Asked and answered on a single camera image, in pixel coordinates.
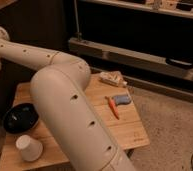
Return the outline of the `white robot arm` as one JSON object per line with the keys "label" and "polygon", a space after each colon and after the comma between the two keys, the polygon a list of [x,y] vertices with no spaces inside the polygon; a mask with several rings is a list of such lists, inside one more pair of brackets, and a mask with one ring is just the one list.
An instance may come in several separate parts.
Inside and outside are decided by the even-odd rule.
{"label": "white robot arm", "polygon": [[84,94],[91,77],[86,61],[14,43],[0,26],[2,58],[35,71],[30,82],[33,105],[76,171],[136,171]]}

